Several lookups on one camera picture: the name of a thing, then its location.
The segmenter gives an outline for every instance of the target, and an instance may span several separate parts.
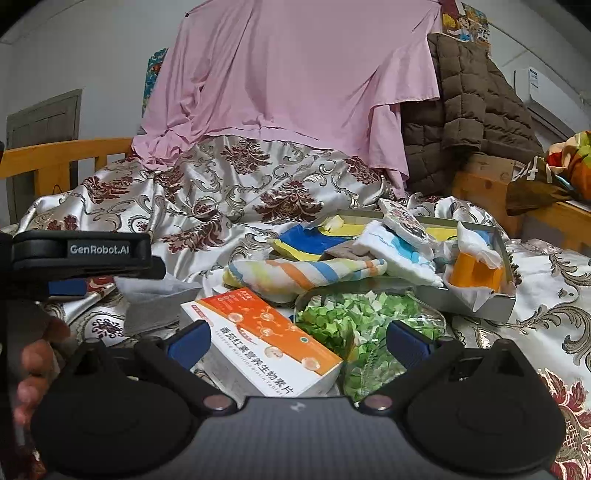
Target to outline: gray cloth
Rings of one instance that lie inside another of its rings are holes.
[[[351,251],[351,246],[353,245],[354,240],[349,240],[348,242],[343,242],[341,244],[335,245],[334,247],[330,247],[324,251],[320,260],[330,260],[331,258],[347,258],[349,260],[375,260],[375,257],[372,254],[367,254],[363,256],[355,255]]]
[[[162,280],[115,277],[119,292],[129,305],[125,312],[125,335],[137,335],[178,321],[182,303],[192,301],[201,282],[187,283],[167,273]]]

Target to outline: brown puffer jacket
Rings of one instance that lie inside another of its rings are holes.
[[[525,164],[543,155],[530,114],[486,51],[443,34],[427,39],[441,98],[401,106],[407,190],[449,194],[474,152]]]

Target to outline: striped towel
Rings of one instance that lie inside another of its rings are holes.
[[[238,260],[224,272],[224,283],[232,287],[249,287],[262,298],[288,303],[312,288],[340,281],[361,280],[386,272],[386,262],[335,258],[323,262],[291,260]]]

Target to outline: green paper scraps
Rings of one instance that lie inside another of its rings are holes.
[[[434,309],[410,296],[373,291],[313,297],[298,312],[298,327],[345,360],[342,389],[359,401],[404,373],[386,348],[386,331],[400,320],[435,340],[444,335],[445,321]]]

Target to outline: orange and white box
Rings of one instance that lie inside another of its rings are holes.
[[[239,403],[248,396],[320,396],[335,384],[342,360],[248,288],[181,307],[181,327],[209,324],[203,369]]]

